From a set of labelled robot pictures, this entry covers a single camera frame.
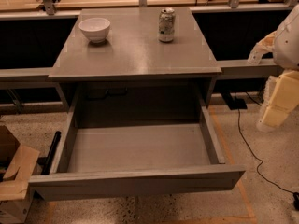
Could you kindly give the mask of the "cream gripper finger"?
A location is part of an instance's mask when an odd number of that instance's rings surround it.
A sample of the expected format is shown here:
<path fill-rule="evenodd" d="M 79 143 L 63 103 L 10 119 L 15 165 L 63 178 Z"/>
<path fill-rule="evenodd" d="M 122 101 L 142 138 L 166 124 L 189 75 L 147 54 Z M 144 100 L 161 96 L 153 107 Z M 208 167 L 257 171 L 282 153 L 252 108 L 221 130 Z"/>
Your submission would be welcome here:
<path fill-rule="evenodd" d="M 276 31 L 265 36 L 263 39 L 261 39 L 259 42 L 255 44 L 251 52 L 253 54 L 259 54 L 261 56 L 270 53 L 274 47 L 275 35 Z"/>
<path fill-rule="evenodd" d="M 257 128 L 262 132 L 274 131 L 297 106 L 299 72 L 286 70 L 279 77 L 270 76 L 265 84 Z"/>

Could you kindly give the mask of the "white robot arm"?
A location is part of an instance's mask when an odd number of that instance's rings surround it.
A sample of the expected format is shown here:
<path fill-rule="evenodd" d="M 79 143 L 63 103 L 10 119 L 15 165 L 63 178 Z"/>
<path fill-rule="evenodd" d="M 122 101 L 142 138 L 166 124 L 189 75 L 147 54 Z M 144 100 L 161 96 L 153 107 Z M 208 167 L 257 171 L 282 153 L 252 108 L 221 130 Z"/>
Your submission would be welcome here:
<path fill-rule="evenodd" d="M 266 81 L 257 128 L 271 132 L 299 106 L 299 5 L 296 5 L 276 31 L 260 40 L 250 52 L 248 62 L 259 64 L 263 55 L 284 69 L 278 77 Z"/>

